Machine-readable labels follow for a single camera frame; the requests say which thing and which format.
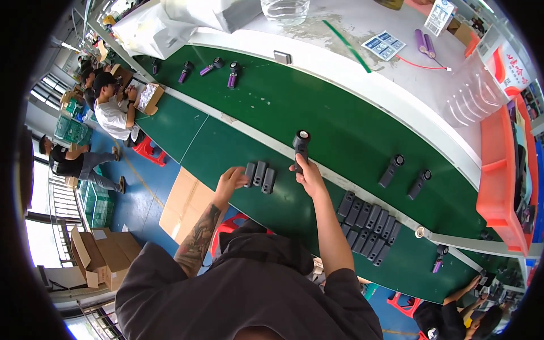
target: man in white t-shirt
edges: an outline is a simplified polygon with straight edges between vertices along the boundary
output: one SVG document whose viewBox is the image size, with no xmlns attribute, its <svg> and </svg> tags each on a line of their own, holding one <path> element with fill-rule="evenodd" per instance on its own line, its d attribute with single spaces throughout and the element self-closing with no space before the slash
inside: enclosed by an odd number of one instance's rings
<svg viewBox="0 0 544 340">
<path fill-rule="evenodd" d="M 116 82 L 109 72 L 102 72 L 96 76 L 92 85 L 96 97 L 96 120 L 113 138 L 122 140 L 127 147 L 135 147 L 145 138 L 145 133 L 134 123 L 137 91 L 135 88 L 127 89 L 128 106 L 124 112 L 116 100 Z"/>
</svg>

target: tattooed arm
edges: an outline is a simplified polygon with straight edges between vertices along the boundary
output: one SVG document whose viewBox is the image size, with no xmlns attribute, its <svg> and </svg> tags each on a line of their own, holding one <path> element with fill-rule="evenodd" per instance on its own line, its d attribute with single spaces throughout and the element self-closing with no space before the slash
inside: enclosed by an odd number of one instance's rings
<svg viewBox="0 0 544 340">
<path fill-rule="evenodd" d="M 242 170 L 243 167 L 232 167 L 221 175 L 212 202 L 176 251 L 174 261 L 189 278 L 195 277 L 202 266 L 221 211 L 227 210 L 234 190 L 248 182 Z"/>
</svg>

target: yellow floor line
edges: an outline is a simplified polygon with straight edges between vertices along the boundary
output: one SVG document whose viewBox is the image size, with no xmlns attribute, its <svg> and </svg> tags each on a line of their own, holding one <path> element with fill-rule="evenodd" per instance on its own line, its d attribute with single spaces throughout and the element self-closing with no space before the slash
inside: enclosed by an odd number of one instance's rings
<svg viewBox="0 0 544 340">
<path fill-rule="evenodd" d="M 121 147 L 119 146 L 119 143 L 117 143 L 117 141 L 114 139 L 113 142 L 115 143 L 115 146 L 117 147 L 117 150 L 121 150 Z M 153 199 L 157 202 L 157 204 L 160 205 L 160 207 L 162 209 L 164 209 L 164 204 L 160 201 L 160 199 L 155 195 L 155 193 L 153 191 L 151 191 L 151 188 L 147 185 L 147 183 L 144 182 L 144 179 L 140 176 L 140 174 L 136 171 L 136 169 L 134 168 L 134 165 L 132 165 L 132 163 L 128 160 L 128 158 L 125 156 L 125 153 L 123 152 L 122 153 L 122 156 L 123 156 L 123 159 L 125 160 L 125 162 L 127 162 L 128 166 L 131 168 L 132 172 L 136 175 L 136 177 L 138 178 L 138 180 L 142 183 L 142 185 L 144 186 L 144 188 L 147 189 L 147 191 L 149 191 L 149 193 L 151 194 L 151 196 L 153 196 Z"/>
<path fill-rule="evenodd" d="M 409 333 L 409 332 L 401 332 L 401 331 L 392 331 L 389 329 L 381 329 L 384 333 L 391 333 L 391 334 L 399 334 L 399 335 L 410 335 L 410 336 L 419 336 L 418 333 Z"/>
</svg>

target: plastic bag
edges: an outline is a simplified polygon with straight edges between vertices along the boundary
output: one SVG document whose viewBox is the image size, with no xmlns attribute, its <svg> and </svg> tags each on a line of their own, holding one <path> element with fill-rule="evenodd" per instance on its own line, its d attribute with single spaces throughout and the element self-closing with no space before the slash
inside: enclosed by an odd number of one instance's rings
<svg viewBox="0 0 544 340">
<path fill-rule="evenodd" d="M 172 20 L 232 33 L 262 12 L 260 0 L 161 0 Z"/>
<path fill-rule="evenodd" d="M 172 20 L 160 0 L 152 0 L 112 26 L 112 31 L 132 57 L 146 54 L 165 60 L 187 43 L 197 25 Z"/>
</svg>

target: tattoo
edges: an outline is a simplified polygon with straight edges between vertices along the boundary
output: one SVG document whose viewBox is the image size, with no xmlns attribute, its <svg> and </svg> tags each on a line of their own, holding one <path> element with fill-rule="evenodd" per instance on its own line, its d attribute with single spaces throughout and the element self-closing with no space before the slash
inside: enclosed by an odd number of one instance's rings
<svg viewBox="0 0 544 340">
<path fill-rule="evenodd" d="M 195 277 L 202 266 L 220 214 L 221 210 L 210 203 L 176 251 L 174 261 L 188 277 Z"/>
</svg>

